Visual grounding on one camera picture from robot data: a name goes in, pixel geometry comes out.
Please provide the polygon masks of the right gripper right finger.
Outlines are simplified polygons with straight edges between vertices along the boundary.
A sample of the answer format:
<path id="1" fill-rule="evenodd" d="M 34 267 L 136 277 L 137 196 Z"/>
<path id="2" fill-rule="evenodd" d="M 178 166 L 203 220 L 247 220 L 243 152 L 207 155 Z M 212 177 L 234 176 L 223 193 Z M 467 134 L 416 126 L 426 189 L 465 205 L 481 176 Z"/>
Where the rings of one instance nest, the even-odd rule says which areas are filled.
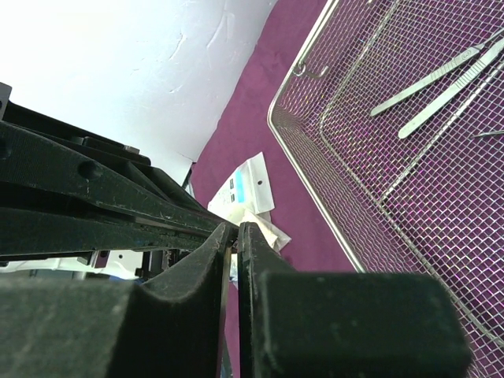
<path id="1" fill-rule="evenodd" d="M 473 355 L 443 286 L 411 273 L 299 272 L 255 223 L 238 236 L 244 377 L 463 377 Z"/>

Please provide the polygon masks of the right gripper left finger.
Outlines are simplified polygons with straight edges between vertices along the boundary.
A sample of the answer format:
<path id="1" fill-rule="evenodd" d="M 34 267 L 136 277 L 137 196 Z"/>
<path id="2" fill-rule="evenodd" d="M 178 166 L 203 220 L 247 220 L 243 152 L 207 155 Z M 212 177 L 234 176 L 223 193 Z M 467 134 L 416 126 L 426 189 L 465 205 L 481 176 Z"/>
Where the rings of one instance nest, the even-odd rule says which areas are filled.
<path id="1" fill-rule="evenodd" d="M 144 284 L 4 279 L 4 377 L 217 377 L 232 227 Z"/>

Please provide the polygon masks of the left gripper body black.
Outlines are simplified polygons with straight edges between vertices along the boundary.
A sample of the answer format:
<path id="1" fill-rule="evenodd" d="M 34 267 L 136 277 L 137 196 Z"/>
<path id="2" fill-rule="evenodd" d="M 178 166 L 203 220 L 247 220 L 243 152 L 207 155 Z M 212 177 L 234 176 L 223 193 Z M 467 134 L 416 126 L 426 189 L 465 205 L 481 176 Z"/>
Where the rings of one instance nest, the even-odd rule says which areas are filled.
<path id="1" fill-rule="evenodd" d="M 1 120 L 96 160 L 167 202 L 198 212 L 205 210 L 168 174 L 153 167 L 148 157 L 112 139 L 16 105 L 9 100 L 11 92 L 11 86 L 1 84 Z"/>

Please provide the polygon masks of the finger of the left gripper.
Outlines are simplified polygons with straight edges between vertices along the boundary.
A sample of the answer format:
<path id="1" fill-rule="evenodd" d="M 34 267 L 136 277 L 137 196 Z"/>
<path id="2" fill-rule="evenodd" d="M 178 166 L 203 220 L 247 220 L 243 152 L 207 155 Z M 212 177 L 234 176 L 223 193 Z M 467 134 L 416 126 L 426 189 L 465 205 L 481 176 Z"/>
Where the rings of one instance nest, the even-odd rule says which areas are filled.
<path id="1" fill-rule="evenodd" d="M 77 198 L 101 209 L 187 230 L 211 233 L 221 219 L 207 210 L 185 209 L 103 164 L 55 141 L 12 124 L 1 124 L 1 180 Z"/>
<path id="2" fill-rule="evenodd" d="M 43 255 L 100 250 L 193 250 L 205 236 L 144 224 L 114 224 L 26 209 L 1 209 L 1 254 Z"/>

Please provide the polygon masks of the purple cloth wrap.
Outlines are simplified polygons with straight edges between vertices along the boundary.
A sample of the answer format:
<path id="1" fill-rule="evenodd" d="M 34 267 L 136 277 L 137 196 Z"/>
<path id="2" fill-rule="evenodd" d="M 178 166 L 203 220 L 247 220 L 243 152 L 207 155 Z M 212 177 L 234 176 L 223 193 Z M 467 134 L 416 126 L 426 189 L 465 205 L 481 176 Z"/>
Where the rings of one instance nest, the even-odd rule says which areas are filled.
<path id="1" fill-rule="evenodd" d="M 324 5 L 275 4 L 216 131 L 193 166 L 191 183 L 196 199 L 206 205 L 235 168 L 263 153 L 276 205 L 272 222 L 291 237 L 281 255 L 298 270 L 353 272 L 267 124 L 272 98 Z"/>

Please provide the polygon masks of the white gauze packet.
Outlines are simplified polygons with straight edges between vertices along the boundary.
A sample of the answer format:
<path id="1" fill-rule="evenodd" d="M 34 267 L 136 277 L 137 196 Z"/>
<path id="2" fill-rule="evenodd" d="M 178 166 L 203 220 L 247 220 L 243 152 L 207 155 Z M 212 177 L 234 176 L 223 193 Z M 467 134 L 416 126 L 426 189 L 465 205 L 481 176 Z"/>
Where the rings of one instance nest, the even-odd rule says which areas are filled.
<path id="1" fill-rule="evenodd" d="M 246 213 L 258 215 L 274 208 L 269 174 L 262 152 L 236 168 L 207 207 L 211 213 L 233 224 L 239 224 Z"/>

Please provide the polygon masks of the wire mesh metal tray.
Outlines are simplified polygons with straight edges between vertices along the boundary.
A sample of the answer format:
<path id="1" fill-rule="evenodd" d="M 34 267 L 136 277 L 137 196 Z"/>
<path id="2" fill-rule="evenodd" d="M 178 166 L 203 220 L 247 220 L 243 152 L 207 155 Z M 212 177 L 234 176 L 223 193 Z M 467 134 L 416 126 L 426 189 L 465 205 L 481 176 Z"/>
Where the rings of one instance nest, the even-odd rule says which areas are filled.
<path id="1" fill-rule="evenodd" d="M 503 351 L 503 51 L 415 132 L 399 130 L 478 55 L 373 108 L 503 29 L 500 1 L 329 1 L 269 127 L 358 270 L 426 272 L 480 353 Z"/>

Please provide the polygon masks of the wide metal tweezers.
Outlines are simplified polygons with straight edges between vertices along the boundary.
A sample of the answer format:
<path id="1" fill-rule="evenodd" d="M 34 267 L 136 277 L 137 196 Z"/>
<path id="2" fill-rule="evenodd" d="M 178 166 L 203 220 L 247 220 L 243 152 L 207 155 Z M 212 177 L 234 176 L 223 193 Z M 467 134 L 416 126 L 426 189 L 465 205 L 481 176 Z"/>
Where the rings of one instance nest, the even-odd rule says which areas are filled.
<path id="1" fill-rule="evenodd" d="M 477 135 L 473 135 L 472 138 L 483 138 L 483 137 L 491 137 L 491 136 L 498 136 L 498 135 L 503 135 L 504 131 L 499 130 L 499 131 L 492 131 L 492 132 L 483 132 Z"/>

